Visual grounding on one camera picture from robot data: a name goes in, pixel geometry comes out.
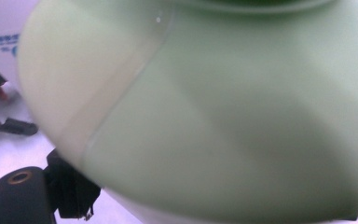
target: white surface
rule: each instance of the white surface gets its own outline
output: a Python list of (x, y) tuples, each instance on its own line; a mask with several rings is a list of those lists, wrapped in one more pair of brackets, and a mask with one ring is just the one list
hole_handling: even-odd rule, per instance
[[(0, 0), (0, 37), (19, 35), (38, 2), (39, 0)], [(13, 39), (0, 42), (0, 74), (19, 89), (17, 66), (12, 52), (17, 47), (17, 42)]]

